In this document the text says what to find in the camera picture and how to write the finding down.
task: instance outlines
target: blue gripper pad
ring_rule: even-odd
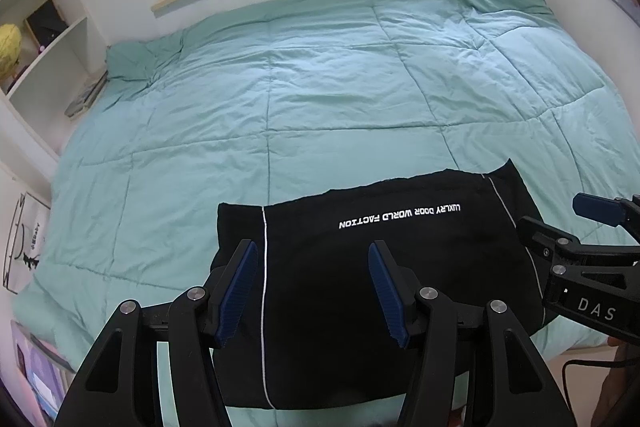
[[[244,304],[254,283],[258,268],[258,249],[252,241],[244,251],[238,269],[226,289],[219,308],[218,329],[214,335],[220,346],[224,346],[234,334],[244,310]]]
[[[610,227],[621,225],[626,219],[625,209],[619,202],[582,192],[575,195],[574,212],[577,216],[586,217]]]
[[[376,288],[389,333],[398,341],[400,347],[406,347],[409,342],[409,333],[404,326],[402,300],[375,243],[371,243],[369,247],[369,274]]]

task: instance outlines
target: teal comforter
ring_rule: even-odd
[[[204,281],[221,201],[511,158],[546,222],[629,243],[572,212],[577,192],[637,192],[640,148],[612,82],[544,0],[282,0],[118,44],[108,67],[60,159],[46,252],[14,305],[73,366],[122,300],[170,301]],[[602,336],[558,319],[535,340],[553,356]],[[236,426],[358,427],[392,422],[401,400],[230,415]]]

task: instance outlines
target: black garment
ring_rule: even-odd
[[[386,329],[367,267],[377,239],[423,285],[468,304],[501,299],[538,331],[551,319],[541,296],[549,265],[520,245],[522,216],[540,219],[511,161],[490,174],[446,170],[264,208],[220,204],[212,267],[244,238],[264,252],[266,238],[268,274],[262,301],[262,258],[238,332],[214,356],[225,403],[316,409],[406,392],[415,353]],[[462,346],[459,373],[468,356]]]

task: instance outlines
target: metal screw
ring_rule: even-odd
[[[120,313],[124,313],[129,314],[130,312],[132,312],[133,310],[136,309],[136,303],[133,301],[124,301],[121,305],[120,305]]]
[[[507,305],[502,301],[491,301],[491,309],[496,313],[507,311]]]
[[[187,292],[187,297],[190,298],[192,301],[199,301],[204,297],[204,294],[205,294],[204,288],[201,288],[200,286],[195,286]]]
[[[434,298],[438,296],[438,291],[436,288],[431,288],[426,286],[420,290],[420,297],[423,299],[427,299],[429,301],[433,301]]]

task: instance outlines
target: yellow plush toy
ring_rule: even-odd
[[[13,73],[20,57],[22,36],[15,24],[0,26],[0,82]]]

